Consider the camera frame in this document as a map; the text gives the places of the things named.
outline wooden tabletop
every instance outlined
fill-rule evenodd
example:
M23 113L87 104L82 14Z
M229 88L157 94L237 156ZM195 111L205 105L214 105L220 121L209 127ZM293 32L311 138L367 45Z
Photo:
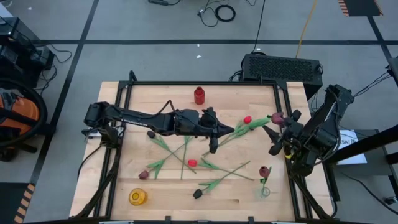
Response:
M103 82L98 101L114 103L117 92L117 82ZM204 86L206 102L196 105L193 102L195 86L148 86L136 85L132 88L129 109L154 114L167 100L172 100L178 109L196 109L201 111L209 106L214 107L217 118L224 124L236 126L246 115L253 119L264 118L276 112L274 94L271 86ZM302 112L301 123L310 119L307 98L302 83L288 83L290 104L292 109ZM280 93L284 108L283 94ZM275 131L279 127L269 123ZM221 146L216 154L206 158L220 168L234 170L241 164L250 161L237 173L255 179L250 181L236 175L230 175L210 193L199 199L192 194L200 182L208 182L224 176L220 170L210 170L195 167L196 174L184 168L183 180L180 180L182 164L174 157L166 160L157 180L152 172L148 180L140 180L138 175L148 170L146 165L163 159L169 155L165 149L155 145L146 136L148 129L127 125L119 166L116 192L114 195L113 220L164 220L170 215L172 220L236 220L246 221L253 216L256 221L293 221L292 199L285 169L284 155L268 154L271 140L263 129L258 128L241 138ZM171 150L183 144L182 136L164 138ZM187 147L186 159L200 160L207 152L208 141L203 138L192 140ZM85 157L99 146L100 139L88 141ZM105 150L98 151L83 166L77 183L70 215L76 215L90 200L100 179L100 173ZM177 153L183 157L183 150ZM261 197L259 179L260 166L272 166L266 186L271 190L270 196ZM309 191L323 209L333 213L328 187L322 166L316 166L313 173L306 178ZM129 203L128 196L132 189L142 188L148 194L148 201L140 206ZM297 189L302 217L305 212L302 205L302 194ZM108 191L104 193L103 209L108 199Z

